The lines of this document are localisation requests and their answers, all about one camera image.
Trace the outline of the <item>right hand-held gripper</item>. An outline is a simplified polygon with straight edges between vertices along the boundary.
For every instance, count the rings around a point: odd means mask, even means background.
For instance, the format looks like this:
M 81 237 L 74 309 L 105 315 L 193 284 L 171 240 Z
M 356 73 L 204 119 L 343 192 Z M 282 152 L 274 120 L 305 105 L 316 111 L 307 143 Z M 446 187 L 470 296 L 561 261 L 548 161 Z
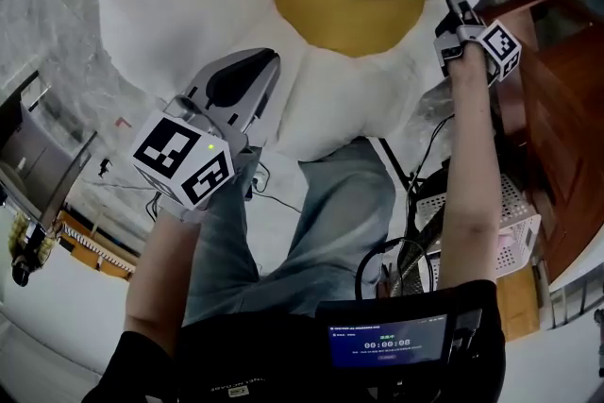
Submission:
M 486 25 L 467 0 L 445 0 L 449 12 L 435 29 L 434 47 L 444 77 L 448 63 L 463 55 L 466 44 L 479 44 L 485 52 L 487 81 L 503 81 L 518 65 L 520 42 L 500 22 Z

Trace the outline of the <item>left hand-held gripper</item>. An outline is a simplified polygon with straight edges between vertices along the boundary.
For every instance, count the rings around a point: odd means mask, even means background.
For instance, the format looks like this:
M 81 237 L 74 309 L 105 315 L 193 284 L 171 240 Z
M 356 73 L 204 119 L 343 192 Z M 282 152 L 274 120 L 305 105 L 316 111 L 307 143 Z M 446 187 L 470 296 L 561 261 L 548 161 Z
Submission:
M 246 132 L 259 119 L 280 75 L 269 48 L 205 68 L 163 111 L 154 111 L 131 146 L 144 180 L 187 210 L 201 207 L 234 177 L 250 148 Z

